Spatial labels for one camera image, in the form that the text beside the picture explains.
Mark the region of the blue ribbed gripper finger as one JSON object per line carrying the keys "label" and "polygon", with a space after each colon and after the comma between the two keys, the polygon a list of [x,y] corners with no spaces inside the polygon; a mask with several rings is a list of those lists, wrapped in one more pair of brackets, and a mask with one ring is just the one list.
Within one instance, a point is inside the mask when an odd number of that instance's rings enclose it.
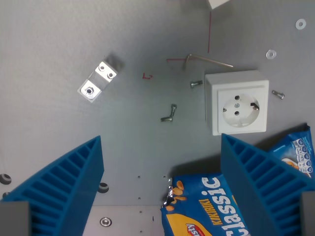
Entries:
{"label": "blue ribbed gripper finger", "polygon": [[96,136],[38,171],[1,202],[29,203],[33,236],[81,236],[103,173],[101,137]]}
{"label": "blue ribbed gripper finger", "polygon": [[300,236],[300,199],[315,182],[257,147],[221,136],[220,170],[252,236]]}

